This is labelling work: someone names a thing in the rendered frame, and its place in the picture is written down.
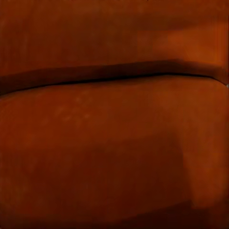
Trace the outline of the pumpkin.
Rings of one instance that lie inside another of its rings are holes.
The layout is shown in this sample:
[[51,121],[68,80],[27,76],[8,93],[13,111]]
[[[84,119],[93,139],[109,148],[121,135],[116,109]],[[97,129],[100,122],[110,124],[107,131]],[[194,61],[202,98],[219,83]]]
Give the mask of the pumpkin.
[[229,0],[0,0],[0,229],[229,229]]

